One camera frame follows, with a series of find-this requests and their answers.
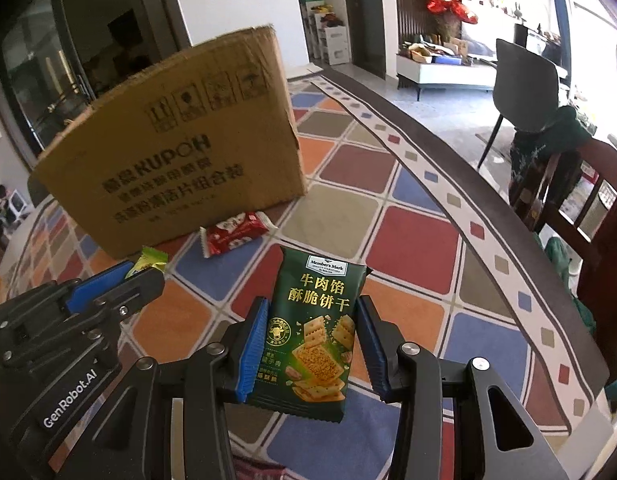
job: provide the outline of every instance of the red balloon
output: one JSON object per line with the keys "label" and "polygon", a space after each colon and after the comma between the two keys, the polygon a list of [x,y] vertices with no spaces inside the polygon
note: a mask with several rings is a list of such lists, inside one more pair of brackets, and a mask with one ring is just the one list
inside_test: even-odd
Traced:
{"label": "red balloon", "polygon": [[461,2],[451,2],[451,11],[464,23],[477,25],[477,14]]}
{"label": "red balloon", "polygon": [[461,0],[428,0],[426,8],[434,14],[450,9],[460,20],[476,25],[477,14],[464,5]]}
{"label": "red balloon", "polygon": [[451,0],[429,0],[426,4],[426,8],[434,14],[444,12],[449,8]]}

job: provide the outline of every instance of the screw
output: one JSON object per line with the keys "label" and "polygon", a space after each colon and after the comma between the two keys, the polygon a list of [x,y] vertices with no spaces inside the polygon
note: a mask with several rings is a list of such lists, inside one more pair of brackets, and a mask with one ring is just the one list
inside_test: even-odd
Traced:
{"label": "screw", "polygon": [[153,364],[154,363],[155,363],[155,361],[153,360],[153,357],[143,357],[143,358],[139,359],[138,362],[135,363],[135,365],[140,370],[148,370],[149,368],[153,368]]}
{"label": "screw", "polygon": [[404,343],[402,345],[402,352],[406,355],[418,355],[420,352],[420,348],[415,343]]}
{"label": "screw", "polygon": [[210,343],[206,346],[206,351],[211,355],[220,355],[224,350],[222,343]]}
{"label": "screw", "polygon": [[102,337],[102,331],[99,328],[94,328],[86,334],[86,337],[88,337],[92,341],[95,341],[96,339]]}
{"label": "screw", "polygon": [[484,371],[484,370],[488,370],[490,367],[489,361],[487,361],[483,357],[476,357],[473,359],[473,361],[471,361],[471,363],[473,364],[475,368],[477,368],[477,370]]}

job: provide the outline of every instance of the colorful tablecloth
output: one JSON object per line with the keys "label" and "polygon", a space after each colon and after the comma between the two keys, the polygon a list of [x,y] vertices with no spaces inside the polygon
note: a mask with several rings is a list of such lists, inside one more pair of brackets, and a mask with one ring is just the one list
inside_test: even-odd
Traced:
{"label": "colorful tablecloth", "polygon": [[[541,284],[496,229],[492,212],[480,209],[467,183],[444,167],[464,162],[457,156],[443,164],[436,160],[434,149],[423,148],[397,125],[404,118],[389,117],[387,102],[381,111],[379,101],[347,90],[352,85],[343,78],[325,73],[289,84],[308,194],[267,211],[279,227],[272,236],[208,260],[197,234],[159,246],[170,255],[166,287],[159,300],[124,324],[125,369],[145,354],[168,362],[218,340],[246,315],[254,296],[270,296],[279,247],[297,247],[372,267],[364,294],[372,296],[383,319],[445,359],[486,357],[558,449],[602,387],[592,372],[587,376],[585,368],[593,364],[583,362],[583,350],[570,340],[573,330],[580,336],[569,326],[575,321],[564,321],[567,314],[547,306]],[[48,280],[87,278],[115,263],[50,202],[7,273],[2,298]],[[282,463],[293,477],[375,480],[389,468],[399,409],[373,394],[357,344],[341,424],[250,406],[226,408],[236,452]],[[444,415],[443,478],[450,479],[450,403]],[[177,448],[180,441],[174,442]],[[174,477],[183,478],[181,458],[176,450],[173,455]]]}

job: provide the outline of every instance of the cracker image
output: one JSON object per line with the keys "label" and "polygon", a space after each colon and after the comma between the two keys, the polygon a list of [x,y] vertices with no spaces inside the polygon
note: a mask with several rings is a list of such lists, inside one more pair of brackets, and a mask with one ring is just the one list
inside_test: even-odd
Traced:
{"label": "cracker image", "polygon": [[355,334],[355,322],[348,314],[337,320],[337,324],[343,326],[351,334]]}
{"label": "cracker image", "polygon": [[311,319],[304,323],[304,346],[313,348],[327,342],[327,329],[324,326],[324,316]]}
{"label": "cracker image", "polygon": [[338,391],[337,393],[333,395],[329,395],[326,397],[320,397],[319,399],[314,399],[313,397],[311,397],[311,395],[306,390],[302,390],[302,388],[299,388],[298,386],[293,386],[293,393],[295,393],[295,395],[300,397],[300,399],[302,399],[304,402],[336,402],[338,400],[346,399],[344,394],[340,391]]}
{"label": "cracker image", "polygon": [[302,344],[292,354],[313,374],[318,384],[328,383],[345,371],[322,345],[306,348]]}
{"label": "cracker image", "polygon": [[351,350],[353,348],[353,342],[355,338],[352,333],[346,330],[342,325],[338,325],[331,332],[333,338],[342,344],[347,350]]}
{"label": "cracker image", "polygon": [[306,381],[297,381],[296,386],[302,388],[313,399],[322,399],[323,397],[333,396],[345,387],[345,382],[341,379],[331,381],[328,385],[316,384],[313,379]]}

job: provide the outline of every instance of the green snack package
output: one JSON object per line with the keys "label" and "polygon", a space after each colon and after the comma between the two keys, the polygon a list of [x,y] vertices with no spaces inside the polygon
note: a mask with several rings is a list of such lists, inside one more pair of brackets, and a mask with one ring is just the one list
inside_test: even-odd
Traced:
{"label": "green snack package", "polygon": [[155,267],[156,269],[164,272],[164,268],[168,263],[168,254],[158,251],[153,247],[144,247],[142,253],[133,268],[127,272],[124,279],[130,278],[132,275],[137,274],[140,270],[144,270],[147,267]]}
{"label": "green snack package", "polygon": [[353,309],[371,270],[287,247],[282,252],[247,403],[339,422],[353,358]]}

